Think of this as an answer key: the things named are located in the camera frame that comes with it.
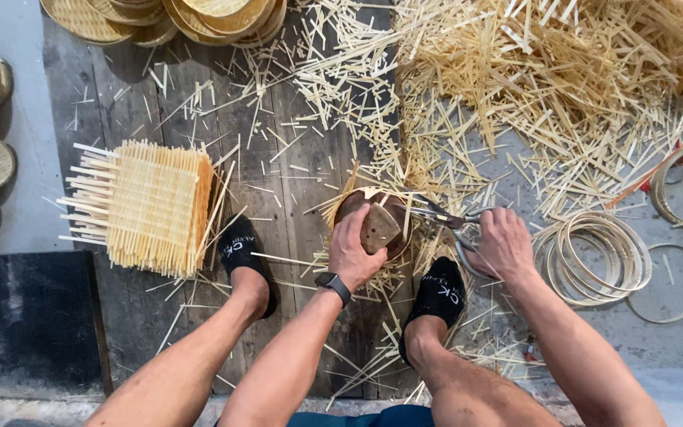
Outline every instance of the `wooden block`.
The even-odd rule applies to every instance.
[[[370,211],[363,219],[360,243],[368,255],[373,255],[401,232],[402,229],[392,215],[380,204],[374,203],[370,205]]]

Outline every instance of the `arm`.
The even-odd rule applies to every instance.
[[[386,261],[386,249],[368,256],[360,246],[360,228],[368,204],[347,215],[335,228],[328,250],[328,271],[338,274],[354,293]],[[299,408],[320,360],[342,299],[318,289],[297,317],[265,347],[223,409],[219,425],[286,425]]]
[[[568,307],[536,272],[531,236],[512,210],[481,214],[480,256],[536,333],[545,363],[587,425],[666,425],[657,406],[601,335]]]

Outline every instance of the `wooden board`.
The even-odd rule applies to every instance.
[[[361,16],[364,13],[375,14],[376,25],[389,24],[386,10],[363,11]],[[370,15],[363,18],[369,21]],[[299,14],[290,11],[285,25],[287,28],[292,25],[301,27]],[[313,253],[323,249],[323,240],[329,232],[320,213],[303,216],[302,212],[338,194],[338,190],[324,184],[339,189],[344,185],[347,179],[346,169],[351,168],[350,138],[342,125],[323,131],[319,120],[304,122],[303,125],[314,125],[323,136],[307,129],[309,131],[294,146],[270,163],[269,160],[285,145],[268,129],[279,135],[283,141],[291,142],[306,129],[294,129],[281,123],[292,122],[298,115],[314,113],[289,82],[268,89],[259,110],[257,102],[251,105],[247,102],[235,102],[216,113],[195,120],[191,120],[189,115],[184,117],[183,112],[178,110],[160,126],[160,122],[173,114],[194,92],[197,82],[204,85],[208,80],[213,81],[214,93],[209,89],[202,92],[202,110],[213,107],[213,95],[219,105],[237,97],[242,91],[239,85],[247,83],[246,76],[237,67],[232,67],[228,73],[217,64],[228,68],[234,58],[243,69],[247,69],[242,54],[237,51],[234,56],[233,48],[205,47],[179,35],[170,44],[157,49],[149,60],[151,49],[142,49],[129,43],[106,48],[87,46],[56,26],[48,17],[44,20],[44,31],[44,65],[63,176],[72,176],[69,168],[79,162],[79,151],[72,148],[73,142],[112,149],[126,138],[148,138],[169,147],[189,147],[192,143],[207,144],[220,138],[208,147],[213,160],[218,160],[223,153],[227,153],[241,141],[242,149],[225,163],[230,166],[232,160],[238,162],[234,168],[231,194],[228,197],[230,211],[236,213],[248,205],[244,211],[247,217],[272,219],[253,222],[262,239],[262,250],[267,254],[311,261]],[[287,44],[291,45],[293,36],[293,31],[286,32]],[[326,54],[331,52],[331,45],[332,43],[326,45]],[[318,50],[323,48],[320,44],[316,47]],[[168,65],[166,91],[145,70],[144,65],[148,61],[160,82],[164,81],[165,73],[162,63]],[[393,73],[390,73],[389,78],[393,81]],[[95,102],[73,104],[83,99],[84,91],[87,99],[94,99]],[[68,127],[66,125],[75,117],[76,105],[79,109],[77,125],[73,123],[72,127]],[[253,121],[261,123],[259,129],[262,132],[252,134],[250,141]],[[357,158],[367,163],[372,155],[372,150],[358,141]],[[334,163],[334,170],[330,169],[329,158]],[[307,168],[310,172],[296,170],[292,165]],[[290,176],[319,176],[323,177],[323,181],[286,178]],[[191,299],[194,304],[218,307],[226,301],[225,295],[204,282],[185,283],[172,296],[172,285],[147,292],[147,289],[163,285],[169,280],[138,270],[110,268],[107,255],[102,249],[78,242],[75,245],[90,248],[95,253],[97,280],[109,343],[111,375],[116,387],[154,357],[182,303]],[[208,253],[206,266],[209,267],[212,259],[211,253]],[[207,271],[205,275],[225,283],[227,278],[223,269],[217,258],[214,261],[215,271]],[[313,286],[315,274],[309,272],[301,277],[304,267],[283,262],[268,264],[276,279]],[[279,286],[281,305],[278,312],[270,319],[252,325],[239,340],[232,358],[226,361],[220,373],[227,381],[238,383],[261,349],[283,325],[296,316],[313,295],[312,290]],[[408,299],[411,296],[412,286],[402,286],[394,299]],[[409,309],[409,303],[395,306],[400,320],[407,315]],[[174,325],[163,348],[201,325],[212,313],[209,308],[187,308]],[[362,301],[353,303],[337,319],[327,344],[356,365],[365,365],[375,354],[374,347],[380,345],[378,340],[384,336],[380,326],[383,318],[391,318],[385,304]],[[330,396],[345,383],[346,378],[325,371],[355,373],[347,363],[324,350],[310,396]],[[381,381],[401,387],[403,383],[400,377],[401,374],[390,375]],[[382,387],[379,390],[377,386],[366,384],[365,387],[353,388],[345,396],[400,397],[410,387],[409,383],[396,393],[388,388]],[[217,379],[213,389],[216,393],[230,393],[232,390]]]

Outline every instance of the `sock logo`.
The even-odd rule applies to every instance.
[[[236,242],[233,245],[226,246],[225,247],[225,257],[231,257],[231,254],[234,251],[238,251],[239,249],[243,248],[244,245],[241,242]]]
[[[460,296],[455,292],[454,289],[447,289],[444,285],[441,286],[442,291],[439,291],[438,294],[442,295],[444,294],[447,298],[449,298],[455,305],[458,305],[460,302]]]

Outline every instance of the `leg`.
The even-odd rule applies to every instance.
[[[518,386],[441,346],[447,324],[420,316],[404,330],[408,360],[433,401],[436,425],[559,425]]]
[[[225,358],[268,306],[268,283],[249,267],[230,274],[231,298],[208,321],[141,367],[86,425],[193,425]]]

